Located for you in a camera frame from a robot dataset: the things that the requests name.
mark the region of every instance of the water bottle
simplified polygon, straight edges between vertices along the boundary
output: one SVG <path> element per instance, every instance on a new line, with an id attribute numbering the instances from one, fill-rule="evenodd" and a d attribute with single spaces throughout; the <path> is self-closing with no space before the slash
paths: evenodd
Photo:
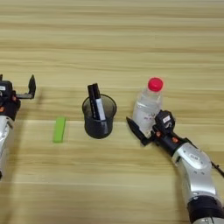
<path id="1" fill-rule="evenodd" d="M 162 108 L 163 85 L 163 81 L 159 78 L 150 79 L 148 87 L 138 95 L 136 100 L 132 119 L 146 137 L 151 135 L 155 117 Z"/>

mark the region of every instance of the marker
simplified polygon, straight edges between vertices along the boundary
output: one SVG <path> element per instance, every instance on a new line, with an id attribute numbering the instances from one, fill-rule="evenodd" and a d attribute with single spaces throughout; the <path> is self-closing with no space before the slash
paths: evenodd
<path id="1" fill-rule="evenodd" d="M 104 121 L 104 120 L 106 120 L 106 116 L 105 116 L 104 108 L 102 106 L 101 93 L 100 93 L 97 83 L 93 84 L 93 89 L 94 89 L 94 99 L 96 102 L 96 106 L 98 108 L 100 120 Z"/>
<path id="2" fill-rule="evenodd" d="M 89 96 L 89 103 L 90 103 L 90 108 L 92 112 L 92 117 L 96 120 L 100 120 L 98 108 L 95 101 L 95 93 L 94 93 L 93 85 L 87 86 L 87 91 Z"/>

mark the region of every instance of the green block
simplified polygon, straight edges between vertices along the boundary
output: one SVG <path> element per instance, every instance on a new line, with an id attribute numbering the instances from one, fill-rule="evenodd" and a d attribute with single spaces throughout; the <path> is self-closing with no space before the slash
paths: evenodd
<path id="1" fill-rule="evenodd" d="M 54 133 L 53 133 L 53 142 L 58 144 L 63 142 L 63 136 L 66 127 L 66 118 L 64 116 L 60 116 L 57 118 Z"/>

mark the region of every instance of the black mesh cup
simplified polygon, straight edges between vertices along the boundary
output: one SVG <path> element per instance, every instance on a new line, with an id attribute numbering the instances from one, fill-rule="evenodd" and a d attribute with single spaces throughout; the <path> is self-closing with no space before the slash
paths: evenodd
<path id="1" fill-rule="evenodd" d="M 106 120 L 104 121 L 95 120 L 92 117 L 89 97 L 82 104 L 85 130 L 89 136 L 98 139 L 107 137 L 112 132 L 114 116 L 116 114 L 116 103 L 111 97 L 101 94 L 101 100 L 106 116 Z"/>

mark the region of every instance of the wood grain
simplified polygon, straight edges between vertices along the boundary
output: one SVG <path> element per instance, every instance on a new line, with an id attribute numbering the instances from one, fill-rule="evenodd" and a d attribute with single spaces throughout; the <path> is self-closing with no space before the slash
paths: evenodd
<path id="1" fill-rule="evenodd" d="M 177 132 L 224 166 L 223 11 L 218 0 L 1 0 L 0 72 L 21 93 L 35 74 L 38 90 L 17 115 L 0 222 L 189 223 L 170 158 L 143 148 L 125 117 L 159 76 Z M 83 128 L 93 82 L 118 106 L 103 140 Z M 52 141 L 57 116 L 68 120 L 62 144 Z"/>

